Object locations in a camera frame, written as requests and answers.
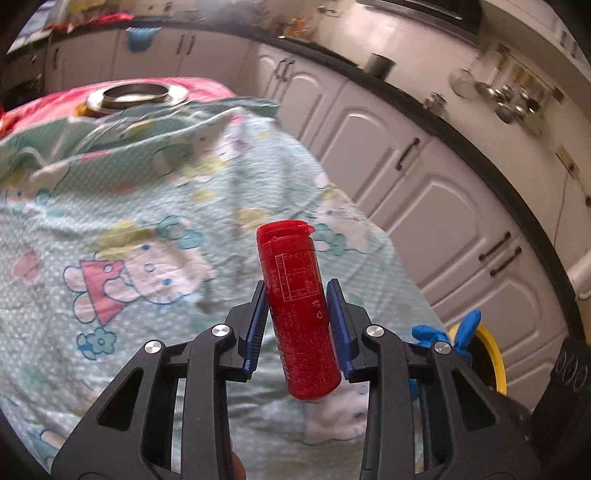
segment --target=blanket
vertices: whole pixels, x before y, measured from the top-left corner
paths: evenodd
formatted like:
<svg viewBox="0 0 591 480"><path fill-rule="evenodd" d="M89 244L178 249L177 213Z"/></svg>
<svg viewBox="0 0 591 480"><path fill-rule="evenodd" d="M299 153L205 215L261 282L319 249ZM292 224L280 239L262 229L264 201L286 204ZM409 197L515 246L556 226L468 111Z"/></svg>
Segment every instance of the blanket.
<svg viewBox="0 0 591 480"><path fill-rule="evenodd" d="M413 325L443 328L388 235L276 111L248 98L144 105L0 141L0 408L46 469L146 340L192 340L250 300L265 222L312 224L324 283L338 278L375 323L406 341ZM252 381L228 388L249 480L357 478L368 386L291 398L269 325ZM181 386L175 469L182 399Z"/></svg>

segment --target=teal flower print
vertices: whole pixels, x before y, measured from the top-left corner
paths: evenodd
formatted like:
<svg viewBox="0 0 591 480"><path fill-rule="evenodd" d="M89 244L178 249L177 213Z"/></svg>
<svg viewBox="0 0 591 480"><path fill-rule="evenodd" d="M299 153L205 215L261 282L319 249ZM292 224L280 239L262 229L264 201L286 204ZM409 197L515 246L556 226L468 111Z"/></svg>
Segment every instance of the teal flower print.
<svg viewBox="0 0 591 480"><path fill-rule="evenodd" d="M97 355L104 353L110 355L115 351L117 336L108 332L103 327L98 327L93 333L85 335L81 333L76 337L78 350L88 360L96 360Z"/></svg>

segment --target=kitchen cabinet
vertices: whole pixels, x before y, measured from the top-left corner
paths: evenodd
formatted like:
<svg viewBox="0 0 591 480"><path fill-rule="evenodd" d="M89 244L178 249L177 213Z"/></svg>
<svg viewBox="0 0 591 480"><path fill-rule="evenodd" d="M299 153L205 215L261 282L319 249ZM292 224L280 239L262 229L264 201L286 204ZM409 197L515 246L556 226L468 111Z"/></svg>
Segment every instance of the kitchen cabinet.
<svg viewBox="0 0 591 480"><path fill-rule="evenodd" d="M435 138L370 218L390 235L408 274L431 305L519 235L484 182Z"/></svg>
<svg viewBox="0 0 591 480"><path fill-rule="evenodd" d="M134 52L128 47L128 32L122 31L115 52L113 80L178 76L193 33L193 30L162 28L154 34L148 49Z"/></svg>
<svg viewBox="0 0 591 480"><path fill-rule="evenodd" d="M486 268L433 309L447 327L479 309L508 369L564 336L566 330L552 284L522 238L510 242Z"/></svg>
<svg viewBox="0 0 591 480"><path fill-rule="evenodd" d="M281 104L277 118L285 132L309 147L346 79L296 56L287 59L280 73L273 95Z"/></svg>
<svg viewBox="0 0 591 480"><path fill-rule="evenodd" d="M130 13L136 17L169 17L171 10L177 2L172 1L145 1L137 2Z"/></svg>
<svg viewBox="0 0 591 480"><path fill-rule="evenodd" d="M110 80L118 36L118 30L108 30L52 43L46 60L46 93Z"/></svg>
<svg viewBox="0 0 591 480"><path fill-rule="evenodd" d="M519 401L530 410L535 408L548 386L550 372L554 368L566 336L565 330L540 350L506 369L507 394L510 397L519 398Z"/></svg>
<svg viewBox="0 0 591 480"><path fill-rule="evenodd" d="M0 91L6 92L17 85L34 80L43 74L46 51L45 48L31 48L30 51L8 63L2 74Z"/></svg>
<svg viewBox="0 0 591 480"><path fill-rule="evenodd" d="M389 104L347 82L310 151L330 181L370 216L412 168L427 139L427 133Z"/></svg>
<svg viewBox="0 0 591 480"><path fill-rule="evenodd" d="M179 76L203 77L242 94L240 71L253 45L251 40L207 31L188 31Z"/></svg>
<svg viewBox="0 0 591 480"><path fill-rule="evenodd" d="M255 43L239 75L246 95L272 99L280 81L278 72L287 57L288 53L279 48Z"/></svg>

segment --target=cabinet handle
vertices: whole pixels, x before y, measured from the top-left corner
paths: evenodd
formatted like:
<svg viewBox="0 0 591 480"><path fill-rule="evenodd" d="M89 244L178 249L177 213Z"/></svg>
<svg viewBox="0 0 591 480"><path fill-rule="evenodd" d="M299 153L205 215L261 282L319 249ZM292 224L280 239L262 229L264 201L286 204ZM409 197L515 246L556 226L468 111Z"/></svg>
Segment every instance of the cabinet handle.
<svg viewBox="0 0 591 480"><path fill-rule="evenodd" d="M290 68L291 65L293 65L296 61L292 60L291 62L289 62L287 65L285 65L285 70L283 70L283 75L281 75L281 80L283 82L287 81L287 70Z"/></svg>
<svg viewBox="0 0 591 480"><path fill-rule="evenodd" d="M57 70L57 54L60 52L60 47L57 47L53 52L53 71Z"/></svg>
<svg viewBox="0 0 591 480"><path fill-rule="evenodd" d="M503 246L504 243L508 242L511 239L511 232L505 232L503 238L495 243L488 252L484 252L483 254L478 255L478 260L484 262L486 257L490 257L493 253L495 253L500 247Z"/></svg>
<svg viewBox="0 0 591 480"><path fill-rule="evenodd" d="M521 247L517 247L513 255L511 255L507 260L505 260L498 268L494 268L490 271L491 277L496 277L499 273L501 273L504 269L506 269L514 259L521 255Z"/></svg>
<svg viewBox="0 0 591 480"><path fill-rule="evenodd" d="M195 35L191 35L191 42L189 42L189 49L187 50L187 55L191 55L193 51L193 47L195 46Z"/></svg>
<svg viewBox="0 0 591 480"><path fill-rule="evenodd" d="M413 147L416 147L420 142L421 142L421 140L419 138L417 138L417 137L413 138L413 141L410 142L410 145L407 146L406 150L404 150L404 152L402 152L402 155L400 155L400 158L398 159L398 163L396 163L396 170L398 170L398 171L402 170L402 162L404 161L404 159L406 157L408 157L408 154L413 149Z"/></svg>
<svg viewBox="0 0 591 480"><path fill-rule="evenodd" d="M181 48L183 48L183 42L184 42L184 35L181 35L181 40L178 42L177 55L181 54Z"/></svg>
<svg viewBox="0 0 591 480"><path fill-rule="evenodd" d="M279 68L281 67L281 64L284 63L285 61L287 61L287 59L283 59L281 60L278 64L277 67L275 67L275 71L273 72L273 76L277 79L277 80L281 80L281 77L279 77L279 75L277 75L277 72L279 71Z"/></svg>

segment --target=kitchen counter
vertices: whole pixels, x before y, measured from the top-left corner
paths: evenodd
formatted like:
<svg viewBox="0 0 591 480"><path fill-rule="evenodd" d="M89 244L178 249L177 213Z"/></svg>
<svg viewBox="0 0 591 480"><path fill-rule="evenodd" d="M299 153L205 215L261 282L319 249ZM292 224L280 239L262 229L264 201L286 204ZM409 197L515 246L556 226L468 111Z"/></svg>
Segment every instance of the kitchen counter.
<svg viewBox="0 0 591 480"><path fill-rule="evenodd" d="M70 34L53 32L49 38L52 43L55 43L91 32L119 30L128 27L167 27L187 30L208 30L248 38L280 48L327 67L328 69L347 77L390 104L407 118L415 122L429 135L441 139L441 141L453 150L494 192L515 222L519 225L527 241L531 244L544 266L564 311L564 316L568 323L570 333L579 338L584 338L580 313L574 302L574 292L566 276L564 267L537 218L505 176L503 176L497 167L495 167L495 165L482 154L478 148L446 121L425 110L421 103L411 95L389 83L366 74L363 70L352 66L351 64L324 54L321 51L307 47L305 44L272 37L259 28L246 25L195 24L172 20L134 19L130 22L120 22L116 24L102 25L100 27L79 27ZM43 41L47 41L47 38L35 40L33 45L38 46L39 42ZM12 51L8 55L8 60L10 61L16 56L25 54L27 51L30 51L30 49L31 44L22 46Z"/></svg>

